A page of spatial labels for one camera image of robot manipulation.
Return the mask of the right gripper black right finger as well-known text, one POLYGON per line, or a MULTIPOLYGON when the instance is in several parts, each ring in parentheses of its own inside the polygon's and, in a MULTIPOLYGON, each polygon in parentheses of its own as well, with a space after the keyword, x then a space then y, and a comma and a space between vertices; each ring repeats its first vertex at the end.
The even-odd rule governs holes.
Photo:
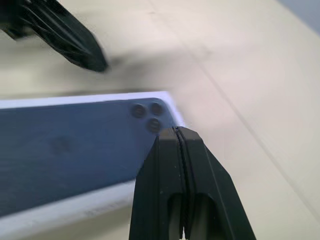
POLYGON ((176 128, 186 183, 187 240, 257 240, 231 176, 199 134, 176 128))

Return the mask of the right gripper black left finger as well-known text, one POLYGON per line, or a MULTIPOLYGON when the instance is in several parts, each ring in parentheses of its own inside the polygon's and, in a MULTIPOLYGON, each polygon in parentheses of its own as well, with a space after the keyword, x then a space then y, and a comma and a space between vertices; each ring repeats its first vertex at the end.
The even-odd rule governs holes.
POLYGON ((180 240, 185 191, 177 130, 166 128, 136 177, 128 240, 180 240))

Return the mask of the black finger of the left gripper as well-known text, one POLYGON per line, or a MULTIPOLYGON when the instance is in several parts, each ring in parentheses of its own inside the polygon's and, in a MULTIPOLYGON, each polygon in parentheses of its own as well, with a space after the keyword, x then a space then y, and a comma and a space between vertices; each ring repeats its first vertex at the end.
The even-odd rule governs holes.
POLYGON ((95 36, 57 0, 0 0, 0 30, 15 41, 37 35, 86 70, 109 66, 95 36))

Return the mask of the dark blue smartphone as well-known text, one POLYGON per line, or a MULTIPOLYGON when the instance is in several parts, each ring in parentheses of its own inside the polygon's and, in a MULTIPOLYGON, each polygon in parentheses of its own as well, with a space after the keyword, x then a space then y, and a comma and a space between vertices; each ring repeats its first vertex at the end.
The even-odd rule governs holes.
POLYGON ((158 98, 0 109, 0 217, 135 179, 175 125, 158 98))

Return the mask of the white phone box base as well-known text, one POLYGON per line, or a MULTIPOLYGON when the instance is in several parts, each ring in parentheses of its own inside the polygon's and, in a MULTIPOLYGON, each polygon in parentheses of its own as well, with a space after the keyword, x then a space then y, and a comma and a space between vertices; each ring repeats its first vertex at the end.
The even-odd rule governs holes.
MULTIPOLYGON (((151 98, 166 104, 175 127, 184 126, 173 98, 166 91, 0 100, 0 110, 151 98)), ((0 217, 0 240, 20 240, 117 210, 132 203, 134 189, 135 179, 0 217)))

